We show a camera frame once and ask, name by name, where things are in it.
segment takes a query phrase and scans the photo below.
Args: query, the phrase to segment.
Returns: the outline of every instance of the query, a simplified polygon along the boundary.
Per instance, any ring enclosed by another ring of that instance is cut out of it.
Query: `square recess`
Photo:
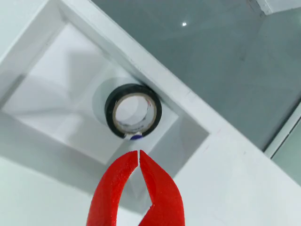
[[[88,20],[71,3],[45,4],[0,64],[0,120],[6,130],[1,139],[8,147],[0,154],[90,194],[108,166],[132,150],[144,150],[175,176],[208,132],[141,75],[106,31],[94,27],[97,19]],[[108,19],[92,3],[85,4]],[[94,116],[93,94],[116,77],[143,82],[161,98],[160,123],[143,139],[120,139]],[[144,213],[150,203],[136,169],[120,205]]]

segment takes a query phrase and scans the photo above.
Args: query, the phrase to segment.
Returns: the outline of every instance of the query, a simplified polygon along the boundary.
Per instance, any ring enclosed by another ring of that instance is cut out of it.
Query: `blue sticker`
[[[130,140],[138,140],[138,139],[140,139],[140,138],[142,138],[142,137],[143,137],[143,136],[141,136],[141,135],[134,135],[134,136],[131,137]]]

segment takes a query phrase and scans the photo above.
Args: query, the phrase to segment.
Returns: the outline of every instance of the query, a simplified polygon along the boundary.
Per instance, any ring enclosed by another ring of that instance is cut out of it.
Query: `white box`
[[[208,131],[106,37],[102,25],[112,23],[109,18],[89,3],[98,13],[89,21],[71,3],[49,1],[0,65],[1,77],[9,78],[0,89],[5,136],[23,149],[4,155],[89,194],[108,166],[128,151],[144,150],[175,176]],[[117,42],[124,42],[123,36]],[[143,139],[120,139],[93,113],[95,91],[116,74],[149,85],[162,99],[160,123]],[[189,93],[185,86],[178,91]],[[144,213],[150,203],[142,173],[135,170],[120,205]]]

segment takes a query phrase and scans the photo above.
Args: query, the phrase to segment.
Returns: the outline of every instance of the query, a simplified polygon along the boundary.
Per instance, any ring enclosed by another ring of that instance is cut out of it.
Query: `glass surface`
[[[256,1],[94,0],[260,149],[301,96],[299,10]]]
[[[272,160],[301,185],[301,121],[275,153]]]

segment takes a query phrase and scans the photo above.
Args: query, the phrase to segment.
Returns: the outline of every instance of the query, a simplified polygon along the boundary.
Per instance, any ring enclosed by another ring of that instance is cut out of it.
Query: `black electrical tape roll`
[[[126,98],[144,97],[148,103],[145,117],[135,125],[122,124],[116,120],[116,110]],[[162,115],[162,105],[157,94],[146,86],[125,84],[111,92],[106,100],[105,117],[111,131],[123,139],[135,140],[150,134],[159,124]]]

